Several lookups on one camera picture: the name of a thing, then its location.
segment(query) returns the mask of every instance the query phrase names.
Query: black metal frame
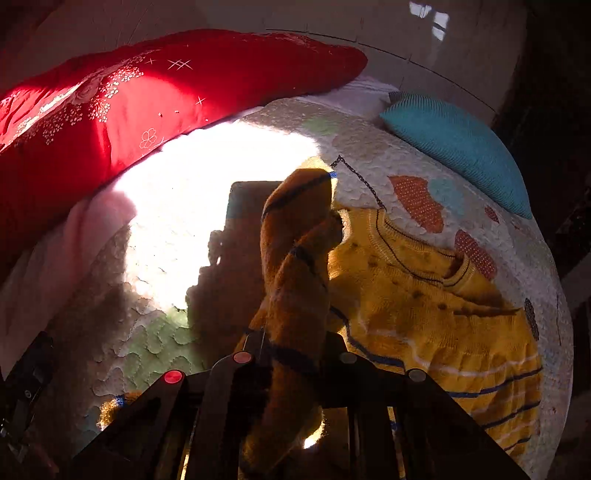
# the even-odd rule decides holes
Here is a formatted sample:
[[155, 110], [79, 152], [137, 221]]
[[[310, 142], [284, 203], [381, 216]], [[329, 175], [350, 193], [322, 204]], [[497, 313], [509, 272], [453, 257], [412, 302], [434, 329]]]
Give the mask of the black metal frame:
[[[241, 440], [260, 414], [271, 362], [264, 332], [247, 338], [246, 363], [234, 355], [169, 384], [163, 375], [62, 472], [63, 480], [235, 480]], [[347, 352], [329, 333], [318, 382], [323, 408], [349, 414], [351, 475], [398, 475], [388, 406], [394, 408], [408, 480], [526, 480], [521, 468], [421, 370], [398, 375]]]

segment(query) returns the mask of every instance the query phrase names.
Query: teal knit pillow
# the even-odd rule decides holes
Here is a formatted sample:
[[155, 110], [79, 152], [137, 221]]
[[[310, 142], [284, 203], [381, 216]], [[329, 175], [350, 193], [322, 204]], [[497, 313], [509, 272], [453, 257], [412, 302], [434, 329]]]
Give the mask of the teal knit pillow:
[[480, 120], [450, 103], [415, 93], [391, 95], [380, 117], [396, 136], [443, 163], [505, 210], [532, 218], [530, 200], [513, 157]]

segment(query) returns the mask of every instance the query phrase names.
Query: white stripe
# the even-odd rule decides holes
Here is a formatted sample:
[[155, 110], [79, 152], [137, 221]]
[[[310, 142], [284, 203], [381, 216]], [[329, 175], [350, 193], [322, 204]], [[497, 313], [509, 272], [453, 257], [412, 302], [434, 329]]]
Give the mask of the white stripe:
[[510, 432], [507, 432], [507, 433], [505, 433], [503, 436], [501, 436], [501, 437], [498, 437], [497, 439], [495, 439], [495, 441], [496, 441], [497, 443], [499, 443], [499, 444], [500, 444], [500, 443], [501, 443], [503, 440], [506, 440], [506, 439], [507, 439], [507, 438], [509, 438], [511, 435], [513, 435], [515, 432], [518, 432], [518, 431], [520, 431], [520, 430], [522, 430], [522, 429], [524, 429], [524, 428], [526, 428], [526, 427], [532, 427], [533, 425], [535, 425], [535, 423], [536, 423], [537, 421], [538, 421], [538, 420], [536, 419], [536, 420], [532, 420], [532, 421], [531, 421], [531, 422], [529, 422], [529, 423], [526, 423], [526, 424], [519, 425], [518, 427], [514, 428], [514, 429], [513, 429], [513, 430], [511, 430]]
[[496, 407], [496, 406], [499, 406], [499, 405], [505, 405], [506, 403], [509, 403], [510, 401], [513, 401], [513, 400], [515, 400], [516, 398], [525, 397], [526, 393], [530, 393], [530, 392], [532, 392], [532, 391], [534, 391], [534, 390], [537, 390], [537, 389], [536, 389], [536, 388], [530, 388], [529, 390], [524, 390], [524, 391], [518, 392], [518, 393], [516, 393], [516, 394], [514, 394], [514, 395], [511, 395], [510, 397], [506, 398], [506, 399], [505, 399], [504, 401], [502, 401], [502, 402], [499, 402], [499, 403], [493, 403], [493, 404], [491, 404], [491, 405], [488, 405], [487, 407], [484, 407], [484, 408], [477, 408], [476, 410], [472, 410], [472, 411], [470, 412], [470, 415], [473, 417], [474, 415], [478, 415], [479, 413], [485, 413], [485, 412], [487, 412], [487, 411], [488, 411], [490, 408], [494, 408], [494, 407]]
[[535, 355], [528, 356], [520, 361], [507, 360], [504, 364], [483, 372], [458, 370], [457, 368], [448, 367], [447, 365], [433, 365], [431, 362], [420, 358], [417, 355], [417, 344], [415, 343], [415, 341], [411, 338], [406, 338], [398, 335], [394, 330], [375, 330], [373, 332], [368, 333], [370, 335], [373, 334], [386, 337], [393, 337], [402, 343], [406, 343], [412, 350], [413, 360], [419, 365], [421, 365], [421, 367], [423, 367], [425, 371], [440, 371], [452, 375], [457, 375], [458, 377], [487, 377], [488, 375], [496, 374], [498, 372], [506, 370], [508, 366], [523, 365], [524, 363], [529, 362], [530, 360], [534, 360], [538, 357], [538, 354], [536, 353]]

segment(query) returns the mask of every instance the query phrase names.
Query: black dotted patch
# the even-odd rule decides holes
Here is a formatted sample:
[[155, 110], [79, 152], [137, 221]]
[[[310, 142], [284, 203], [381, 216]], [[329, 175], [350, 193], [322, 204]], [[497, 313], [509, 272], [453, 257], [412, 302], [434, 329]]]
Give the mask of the black dotted patch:
[[527, 323], [530, 324], [531, 333], [534, 335], [534, 339], [537, 342], [540, 339], [540, 331], [538, 330], [538, 324], [535, 322], [534, 306], [529, 299], [525, 299], [524, 310]]

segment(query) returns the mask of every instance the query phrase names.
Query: green patch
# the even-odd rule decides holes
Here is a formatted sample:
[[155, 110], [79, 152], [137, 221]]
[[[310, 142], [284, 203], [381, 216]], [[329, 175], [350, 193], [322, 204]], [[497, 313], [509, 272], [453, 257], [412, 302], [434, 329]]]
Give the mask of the green patch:
[[187, 375], [204, 370], [196, 337], [188, 325], [187, 312], [173, 308], [134, 330], [122, 348], [127, 388], [144, 391], [171, 369]]
[[339, 131], [339, 126], [334, 120], [329, 120], [321, 116], [309, 118], [304, 123], [302, 123], [301, 126], [306, 130], [318, 135], [322, 135], [323, 137], [334, 135]]

